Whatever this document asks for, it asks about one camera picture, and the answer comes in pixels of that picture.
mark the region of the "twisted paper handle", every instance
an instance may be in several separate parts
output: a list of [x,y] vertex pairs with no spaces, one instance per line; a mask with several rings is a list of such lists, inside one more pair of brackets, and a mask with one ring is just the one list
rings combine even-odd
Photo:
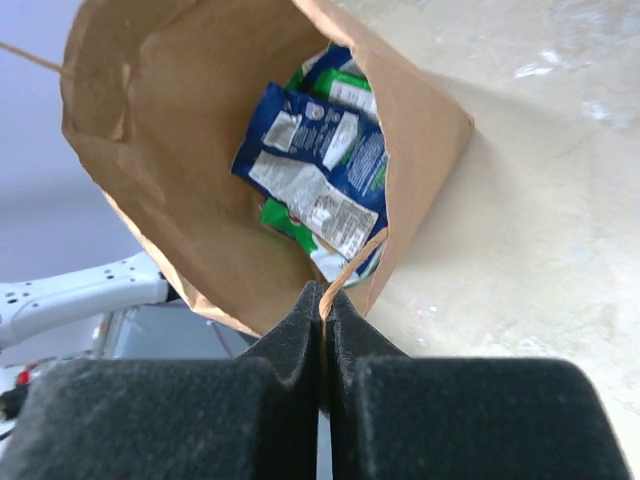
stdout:
[[45,60],[44,58],[38,57],[36,55],[32,55],[29,52],[26,52],[18,47],[14,47],[13,45],[9,45],[8,43],[0,42],[0,49],[6,50],[7,52],[13,53],[14,55],[18,55],[19,57],[26,58],[30,62],[36,63],[41,67],[48,68],[49,70],[53,70],[54,72],[59,73],[64,77],[75,78],[73,72],[70,72],[66,68],[57,63],[50,62],[49,60]]
[[382,242],[387,239],[388,235],[389,232],[387,228],[383,228],[382,230],[380,230],[373,238],[371,238],[366,243],[362,250],[360,250],[360,252],[351,259],[347,266],[344,267],[342,272],[340,272],[338,278],[336,278],[331,283],[331,285],[329,285],[329,288],[326,292],[324,292],[324,295],[320,299],[320,318],[323,322],[327,320],[329,314],[331,313],[331,305],[333,304],[333,299],[335,298],[337,293],[342,287],[344,287],[344,284],[347,282],[347,280],[351,278],[353,272],[355,272],[356,269],[360,265],[362,265],[367,258],[369,258],[369,255],[371,255],[376,250],[376,248],[382,245]]

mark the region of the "brown paper bag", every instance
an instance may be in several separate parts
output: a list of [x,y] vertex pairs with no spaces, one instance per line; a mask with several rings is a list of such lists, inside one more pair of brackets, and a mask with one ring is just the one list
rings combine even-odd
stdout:
[[230,166],[267,83],[327,38],[368,77],[389,155],[388,243],[348,290],[365,314],[473,128],[430,78],[329,0],[88,0],[67,42],[66,139],[189,306],[245,332],[267,332],[316,275]]

